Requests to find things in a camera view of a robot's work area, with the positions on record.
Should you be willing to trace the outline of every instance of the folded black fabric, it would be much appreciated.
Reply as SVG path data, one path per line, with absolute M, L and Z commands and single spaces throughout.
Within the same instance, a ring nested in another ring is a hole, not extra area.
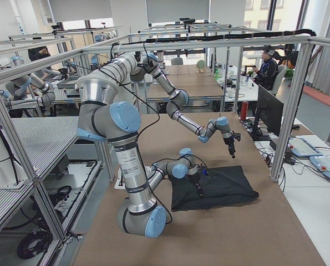
M 200 173 L 202 198 L 188 178 L 170 177 L 172 182 L 172 211 L 210 209 L 236 203 L 251 202 L 258 197 L 243 174 L 241 166 L 208 169 L 211 176 Z

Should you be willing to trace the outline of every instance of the person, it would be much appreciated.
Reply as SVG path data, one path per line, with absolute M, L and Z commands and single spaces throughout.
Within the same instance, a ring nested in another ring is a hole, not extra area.
M 272 90 L 273 83 L 278 75 L 278 65 L 273 59 L 276 55 L 276 51 L 271 46 L 266 45 L 263 48 L 262 59 L 263 64 L 260 69 L 253 68 L 253 72 L 256 72 L 257 76 L 253 79 L 258 85 L 263 86 L 266 90 Z
M 33 40 L 40 40 L 40 39 L 41 39 L 41 37 L 33 37 Z M 28 49 L 28 56 L 31 61 L 35 61 L 38 59 L 49 57 L 50 54 L 48 51 L 48 47 L 41 46 L 41 47 Z

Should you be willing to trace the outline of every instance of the black cloth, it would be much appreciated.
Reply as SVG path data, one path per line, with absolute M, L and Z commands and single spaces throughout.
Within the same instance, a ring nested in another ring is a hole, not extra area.
M 31 61 L 35 61 L 35 60 L 38 60 L 38 59 L 49 57 L 50 56 L 49 51 L 48 51 L 47 54 L 41 54 L 41 53 L 39 53 L 39 51 L 40 50 L 43 50 L 43 49 L 48 50 L 48 48 L 46 46 L 41 46 L 41 47 L 36 47 L 36 48 L 28 49 L 29 59 Z
M 251 202 L 258 197 L 243 174 L 241 166 L 210 168 L 211 176 L 200 173 L 204 196 L 200 198 L 187 178 L 170 177 L 172 182 L 172 211 L 210 209 Z
M 264 60 L 257 76 L 253 79 L 258 85 L 263 86 L 266 90 L 272 90 L 273 83 L 278 75 L 278 65 L 272 58 Z

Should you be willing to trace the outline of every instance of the wooden table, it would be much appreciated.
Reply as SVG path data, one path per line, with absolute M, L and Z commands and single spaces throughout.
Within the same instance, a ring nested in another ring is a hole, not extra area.
M 195 65 L 171 65 L 166 70 L 169 72 L 167 78 L 176 88 L 185 90 L 190 101 L 220 101 L 220 110 L 223 110 L 222 89 L 208 67 L 205 67 L 203 73 L 198 73 Z M 145 97 L 148 104 L 170 100 L 168 94 L 158 84 L 152 84 Z
M 279 186 L 269 178 L 267 166 L 237 116 L 232 112 L 225 115 L 231 129 L 242 133 L 241 142 L 235 143 L 236 159 L 229 155 L 219 132 L 202 144 L 182 125 L 161 115 L 139 138 L 144 162 L 150 165 L 161 158 L 177 158 L 180 149 L 189 147 L 208 167 L 241 165 L 260 197 L 249 204 L 172 213 L 174 221 L 166 225 L 162 235 L 148 239 L 120 231 L 116 214 L 126 193 L 109 186 L 74 266 L 325 265 Z M 201 125 L 219 116 L 188 114 Z M 156 115 L 141 119 L 145 127 Z M 171 206 L 169 181 L 162 181 L 155 193 Z

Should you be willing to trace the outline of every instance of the green plant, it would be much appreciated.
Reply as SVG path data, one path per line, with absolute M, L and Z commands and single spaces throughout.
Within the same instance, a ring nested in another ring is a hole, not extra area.
M 286 79 L 293 79 L 294 69 L 287 69 L 285 73 Z

